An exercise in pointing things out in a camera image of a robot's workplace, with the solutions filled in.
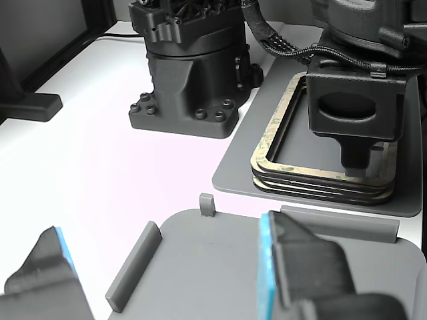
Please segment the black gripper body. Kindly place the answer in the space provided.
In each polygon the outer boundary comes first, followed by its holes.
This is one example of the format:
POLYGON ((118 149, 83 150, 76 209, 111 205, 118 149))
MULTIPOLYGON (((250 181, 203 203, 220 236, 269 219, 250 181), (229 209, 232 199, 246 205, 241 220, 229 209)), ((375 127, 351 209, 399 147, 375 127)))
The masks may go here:
POLYGON ((306 74, 310 129, 317 135, 393 141, 402 132, 406 80, 312 63, 306 74))

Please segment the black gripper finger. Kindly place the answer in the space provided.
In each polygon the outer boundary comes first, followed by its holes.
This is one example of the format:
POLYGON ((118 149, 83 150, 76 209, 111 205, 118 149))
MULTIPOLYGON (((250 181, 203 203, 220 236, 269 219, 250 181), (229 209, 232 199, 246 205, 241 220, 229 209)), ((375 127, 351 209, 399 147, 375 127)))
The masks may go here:
POLYGON ((396 298, 357 293, 342 247, 285 213, 258 225, 258 319, 407 319, 396 298))
POLYGON ((94 318, 61 228, 44 230, 22 266, 6 280, 1 318, 94 318))
POLYGON ((369 176, 377 177, 380 174, 382 154, 384 151, 383 145, 374 145, 370 151, 369 176))
POLYGON ((338 136, 341 164, 348 177, 365 177, 370 163, 371 140, 362 137, 338 136))

